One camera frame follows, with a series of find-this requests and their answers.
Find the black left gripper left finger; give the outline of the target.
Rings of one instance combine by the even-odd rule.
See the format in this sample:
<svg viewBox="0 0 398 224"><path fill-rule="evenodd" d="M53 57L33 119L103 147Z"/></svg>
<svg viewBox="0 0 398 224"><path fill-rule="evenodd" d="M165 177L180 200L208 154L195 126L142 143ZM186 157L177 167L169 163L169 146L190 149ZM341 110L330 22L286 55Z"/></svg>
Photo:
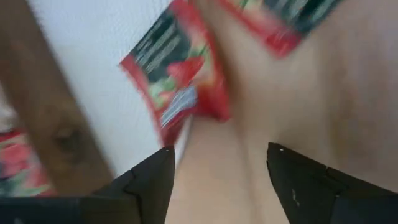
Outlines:
<svg viewBox="0 0 398 224"><path fill-rule="evenodd" d="M174 177L175 149L166 146L95 191L95 194L134 199L141 223L164 224Z"/></svg>

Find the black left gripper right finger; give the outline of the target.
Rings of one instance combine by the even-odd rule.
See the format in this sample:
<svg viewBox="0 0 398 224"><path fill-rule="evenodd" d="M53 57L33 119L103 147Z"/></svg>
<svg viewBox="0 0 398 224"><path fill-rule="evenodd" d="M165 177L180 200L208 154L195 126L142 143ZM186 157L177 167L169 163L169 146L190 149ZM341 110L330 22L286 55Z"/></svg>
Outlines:
<svg viewBox="0 0 398 224"><path fill-rule="evenodd" d="M270 142L267 169L293 224L397 224L397 194Z"/></svg>

